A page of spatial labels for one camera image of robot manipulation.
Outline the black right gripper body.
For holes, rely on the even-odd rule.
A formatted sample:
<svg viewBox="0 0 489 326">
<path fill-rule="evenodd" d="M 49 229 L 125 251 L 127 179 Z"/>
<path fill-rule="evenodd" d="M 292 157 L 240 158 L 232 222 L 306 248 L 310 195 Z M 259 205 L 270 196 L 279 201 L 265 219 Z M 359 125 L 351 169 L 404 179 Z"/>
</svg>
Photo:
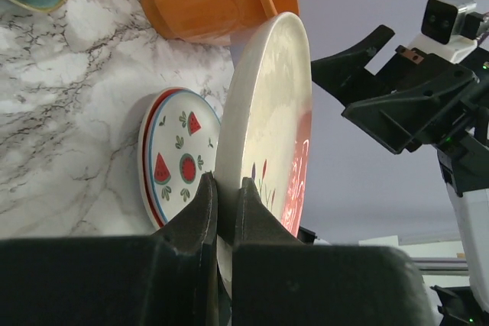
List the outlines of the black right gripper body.
<svg viewBox="0 0 489 326">
<path fill-rule="evenodd" d="M 477 88 L 480 48 L 452 63 L 434 53 L 399 46 L 393 61 L 407 61 L 407 71 L 393 68 L 393 90 L 353 102 L 342 116 L 393 154 L 437 144 L 463 115 L 458 103 Z"/>
</svg>

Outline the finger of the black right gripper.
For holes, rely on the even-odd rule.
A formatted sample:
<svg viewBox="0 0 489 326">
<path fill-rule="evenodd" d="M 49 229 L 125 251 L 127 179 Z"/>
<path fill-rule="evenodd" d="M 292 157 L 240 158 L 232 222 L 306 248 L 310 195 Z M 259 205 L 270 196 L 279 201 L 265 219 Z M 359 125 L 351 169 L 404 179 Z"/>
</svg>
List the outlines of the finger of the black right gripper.
<svg viewBox="0 0 489 326">
<path fill-rule="evenodd" d="M 463 114 L 458 103 L 474 86 L 472 73 L 443 73 L 423 84 L 354 102 L 342 116 L 393 154 L 437 144 Z"/>
<path fill-rule="evenodd" d="M 393 36 L 380 25 L 347 50 L 312 61 L 312 81 L 345 107 L 385 94 L 386 83 L 365 67 Z"/>
</svg>

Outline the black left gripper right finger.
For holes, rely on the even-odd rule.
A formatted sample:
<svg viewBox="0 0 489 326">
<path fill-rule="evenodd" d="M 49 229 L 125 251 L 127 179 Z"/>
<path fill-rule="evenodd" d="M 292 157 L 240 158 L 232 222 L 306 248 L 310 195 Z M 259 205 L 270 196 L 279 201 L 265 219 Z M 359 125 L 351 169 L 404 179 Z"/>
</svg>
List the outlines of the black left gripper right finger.
<svg viewBox="0 0 489 326">
<path fill-rule="evenodd" d="M 261 203 L 250 178 L 237 200 L 234 325 L 433 325 L 413 261 L 395 247 L 311 245 Z"/>
</svg>

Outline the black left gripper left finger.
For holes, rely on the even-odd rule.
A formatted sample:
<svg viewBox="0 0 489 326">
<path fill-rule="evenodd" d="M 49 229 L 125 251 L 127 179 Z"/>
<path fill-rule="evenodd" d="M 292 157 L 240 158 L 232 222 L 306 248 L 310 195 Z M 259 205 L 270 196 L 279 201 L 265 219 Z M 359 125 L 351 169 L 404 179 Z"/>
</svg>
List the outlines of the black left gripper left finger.
<svg viewBox="0 0 489 326">
<path fill-rule="evenodd" d="M 151 235 L 1 242 L 3 325 L 216 325 L 218 200 L 194 199 Z"/>
</svg>

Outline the cream pink branch plate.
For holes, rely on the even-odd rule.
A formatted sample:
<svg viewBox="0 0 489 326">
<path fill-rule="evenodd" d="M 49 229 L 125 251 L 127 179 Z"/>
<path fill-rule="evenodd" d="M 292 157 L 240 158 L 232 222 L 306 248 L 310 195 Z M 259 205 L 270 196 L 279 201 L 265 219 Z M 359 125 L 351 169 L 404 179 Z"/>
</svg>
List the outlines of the cream pink branch plate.
<svg viewBox="0 0 489 326">
<path fill-rule="evenodd" d="M 300 18 L 284 12 L 251 36 L 229 87 L 215 158 L 219 197 L 217 264 L 232 290 L 232 232 L 241 182 L 296 235 L 303 210 L 312 131 L 309 41 Z"/>
</svg>

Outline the red plate teal flower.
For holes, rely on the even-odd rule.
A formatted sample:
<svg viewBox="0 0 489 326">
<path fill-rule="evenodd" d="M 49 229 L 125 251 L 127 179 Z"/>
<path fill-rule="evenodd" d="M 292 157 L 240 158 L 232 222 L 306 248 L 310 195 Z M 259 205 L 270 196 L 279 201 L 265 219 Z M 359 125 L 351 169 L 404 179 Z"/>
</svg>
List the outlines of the red plate teal flower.
<svg viewBox="0 0 489 326">
<path fill-rule="evenodd" d="M 144 208 L 147 212 L 150 222 L 152 223 L 156 231 L 162 228 L 164 226 L 164 223 L 159 218 L 157 209 L 154 207 L 154 203 L 151 198 L 150 188 L 148 184 L 148 173 L 147 173 L 148 164 L 146 163 L 146 159 L 145 159 L 146 152 L 147 152 L 147 148 L 146 148 L 147 130 L 151 124 L 151 119 L 154 115 L 154 112 L 160 106 L 160 104 L 166 98 L 168 98 L 172 94 L 182 89 L 183 87 L 171 87 L 171 88 L 164 89 L 159 94 L 155 95 L 152 98 L 151 103 L 149 104 L 149 107 L 147 108 L 146 112 L 144 113 L 138 132 L 137 163 L 138 163 L 138 174 L 139 174 L 139 187 L 141 190 L 141 197 L 144 203 Z"/>
</svg>

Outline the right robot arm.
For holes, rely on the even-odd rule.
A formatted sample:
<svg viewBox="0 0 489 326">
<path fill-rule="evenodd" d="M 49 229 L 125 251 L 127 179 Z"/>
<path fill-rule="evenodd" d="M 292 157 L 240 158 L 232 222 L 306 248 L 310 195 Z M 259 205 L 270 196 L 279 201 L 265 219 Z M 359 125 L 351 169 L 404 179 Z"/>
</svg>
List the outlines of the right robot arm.
<svg viewBox="0 0 489 326">
<path fill-rule="evenodd" d="M 366 66 L 393 37 L 379 26 L 354 46 L 311 63 L 313 82 L 343 116 L 391 153 L 436 149 L 454 208 L 469 286 L 435 287 L 444 325 L 488 323 L 488 52 L 477 39 L 417 36 L 378 73 Z"/>
</svg>

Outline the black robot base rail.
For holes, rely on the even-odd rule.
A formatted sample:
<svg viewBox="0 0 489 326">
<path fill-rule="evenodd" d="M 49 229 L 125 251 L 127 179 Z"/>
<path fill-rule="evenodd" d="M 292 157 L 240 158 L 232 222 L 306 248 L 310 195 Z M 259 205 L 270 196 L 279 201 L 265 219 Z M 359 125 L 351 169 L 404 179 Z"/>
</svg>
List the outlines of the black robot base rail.
<svg viewBox="0 0 489 326">
<path fill-rule="evenodd" d="M 469 276 L 461 242 L 454 237 L 441 239 L 421 237 L 408 241 L 397 235 L 360 240 L 360 246 L 395 247 L 407 253 L 423 275 Z"/>
</svg>

